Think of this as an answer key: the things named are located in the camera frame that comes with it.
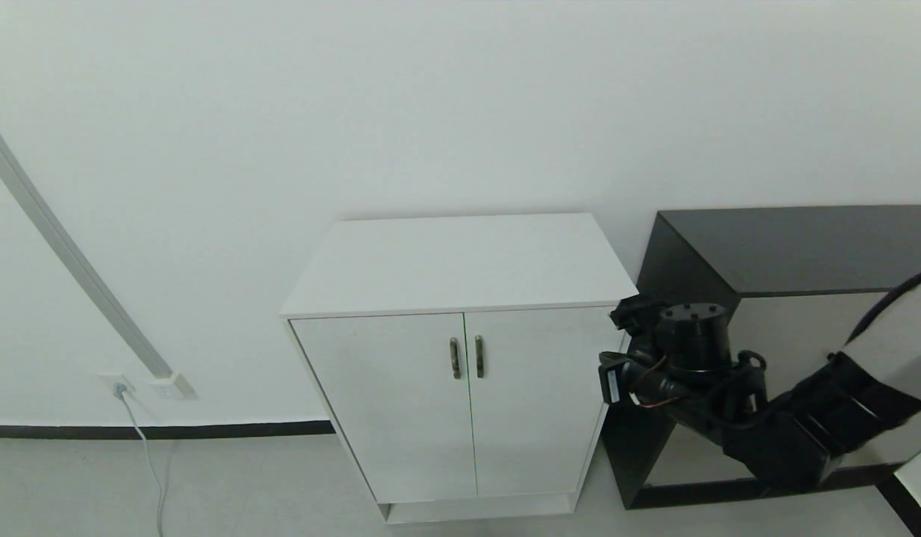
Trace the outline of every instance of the floor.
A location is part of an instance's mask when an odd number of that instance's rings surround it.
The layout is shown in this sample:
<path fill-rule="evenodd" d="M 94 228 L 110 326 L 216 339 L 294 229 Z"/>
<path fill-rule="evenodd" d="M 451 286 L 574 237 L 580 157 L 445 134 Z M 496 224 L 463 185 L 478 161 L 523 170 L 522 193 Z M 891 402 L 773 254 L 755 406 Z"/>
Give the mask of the floor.
<path fill-rule="evenodd" d="M 165 537 L 910 535 L 875 489 L 624 511 L 603 450 L 576 513 L 386 527 L 334 435 L 152 442 Z M 0 439 L 0 537 L 152 537 L 139 442 Z"/>

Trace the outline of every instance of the black tabletop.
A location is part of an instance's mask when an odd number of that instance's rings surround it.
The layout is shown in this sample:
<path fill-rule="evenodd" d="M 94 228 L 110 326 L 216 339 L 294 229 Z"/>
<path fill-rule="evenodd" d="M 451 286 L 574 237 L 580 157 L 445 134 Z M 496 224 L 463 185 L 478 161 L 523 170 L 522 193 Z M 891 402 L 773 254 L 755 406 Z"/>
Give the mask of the black tabletop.
<path fill-rule="evenodd" d="M 660 211 L 742 296 L 872 292 L 921 271 L 921 205 Z"/>

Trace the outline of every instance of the cabinet base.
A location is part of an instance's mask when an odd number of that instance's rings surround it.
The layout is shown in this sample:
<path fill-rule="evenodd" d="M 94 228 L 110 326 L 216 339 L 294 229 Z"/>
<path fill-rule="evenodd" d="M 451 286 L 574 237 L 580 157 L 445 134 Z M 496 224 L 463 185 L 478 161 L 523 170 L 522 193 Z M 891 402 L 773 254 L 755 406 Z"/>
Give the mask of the cabinet base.
<path fill-rule="evenodd" d="M 437 502 L 383 503 L 381 513 L 388 524 L 445 522 L 503 517 L 562 515 L 576 508 L 579 493 L 529 494 L 525 496 L 464 497 Z"/>

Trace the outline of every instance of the cabinet handle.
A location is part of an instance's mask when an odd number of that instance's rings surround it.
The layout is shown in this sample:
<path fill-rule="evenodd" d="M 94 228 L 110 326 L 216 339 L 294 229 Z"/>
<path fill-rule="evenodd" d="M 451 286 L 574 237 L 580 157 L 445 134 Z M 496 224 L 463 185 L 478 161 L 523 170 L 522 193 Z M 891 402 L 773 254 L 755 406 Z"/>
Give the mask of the cabinet handle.
<path fill-rule="evenodd" d="M 474 337 L 474 347 L 477 347 L 477 378 L 483 378 L 483 337 Z"/>
<path fill-rule="evenodd" d="M 453 368 L 453 378 L 460 378 L 460 342 L 456 337 L 450 339 L 450 367 Z"/>

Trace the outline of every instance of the wall outlet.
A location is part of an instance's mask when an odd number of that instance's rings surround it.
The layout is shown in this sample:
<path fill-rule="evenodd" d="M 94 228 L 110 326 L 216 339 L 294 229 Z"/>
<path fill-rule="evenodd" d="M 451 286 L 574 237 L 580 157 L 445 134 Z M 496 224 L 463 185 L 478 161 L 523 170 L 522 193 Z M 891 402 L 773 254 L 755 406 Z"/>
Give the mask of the wall outlet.
<path fill-rule="evenodd" d="M 196 398 L 195 390 L 192 389 L 192 385 L 188 384 L 188 381 L 185 380 L 181 373 L 173 373 L 168 378 L 157 378 L 149 384 L 152 385 L 154 393 L 163 398 L 163 400 L 184 401 Z"/>
<path fill-rule="evenodd" d="M 130 394 L 135 393 L 136 387 L 132 385 L 132 382 L 129 382 L 129 379 L 125 377 L 122 373 L 99 373 L 100 380 L 105 383 L 106 387 L 109 388 L 109 393 L 113 394 L 116 391 L 116 384 L 125 384 L 125 387 L 128 389 Z"/>

